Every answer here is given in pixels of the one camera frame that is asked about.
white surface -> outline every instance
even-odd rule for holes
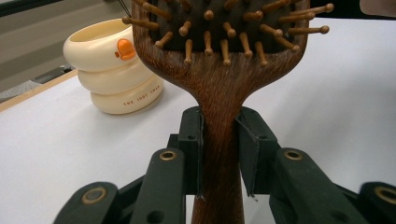
[[[307,152],[335,183],[396,185],[396,21],[315,19],[303,60],[249,97],[282,147]],[[69,197],[95,181],[119,188],[146,172],[151,154],[195,106],[165,83],[139,112],[100,112],[76,77],[0,114],[0,223],[51,223]],[[245,198],[247,223],[272,223],[265,197]]]

hairbrush bristle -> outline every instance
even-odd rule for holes
[[[294,4],[300,0],[133,1],[151,13],[150,21],[129,18],[123,21],[150,29],[150,36],[159,49],[185,51],[186,65],[192,63],[193,52],[204,52],[206,56],[220,52],[224,65],[230,65],[230,53],[241,52],[248,59],[257,53],[261,66],[265,66],[268,61],[264,52],[300,49],[293,44],[295,35],[328,33],[328,26],[294,26],[300,21],[314,19],[318,13],[333,10],[333,4],[294,10]]]

wooden hairbrush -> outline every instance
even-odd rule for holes
[[[153,72],[188,91],[204,116],[203,197],[192,223],[244,223],[234,118],[254,91],[301,60],[308,28],[332,4],[309,0],[133,0],[134,45]]]

